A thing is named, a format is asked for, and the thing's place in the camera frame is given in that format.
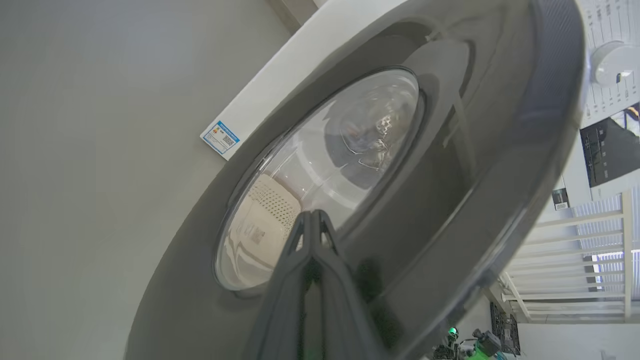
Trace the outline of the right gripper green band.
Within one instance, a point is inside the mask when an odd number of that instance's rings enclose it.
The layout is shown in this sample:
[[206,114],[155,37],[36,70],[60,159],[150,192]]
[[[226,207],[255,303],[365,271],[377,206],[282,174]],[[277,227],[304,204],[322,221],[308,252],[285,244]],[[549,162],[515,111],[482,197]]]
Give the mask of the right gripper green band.
[[[322,311],[322,345],[325,360],[384,360],[386,351],[351,270],[334,242],[334,226],[324,210],[315,210]],[[476,328],[471,338],[458,339],[452,326],[445,341],[432,353],[434,360],[500,360],[502,342],[490,331]]]

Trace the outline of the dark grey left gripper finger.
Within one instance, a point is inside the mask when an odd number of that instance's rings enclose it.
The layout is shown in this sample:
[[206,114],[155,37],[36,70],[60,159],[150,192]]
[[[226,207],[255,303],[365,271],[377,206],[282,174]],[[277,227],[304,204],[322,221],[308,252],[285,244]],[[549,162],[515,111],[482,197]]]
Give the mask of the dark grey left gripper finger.
[[307,266],[310,244],[300,240],[311,230],[313,215],[297,215],[263,294],[260,310],[247,338],[244,360],[302,360],[304,358],[304,317]]

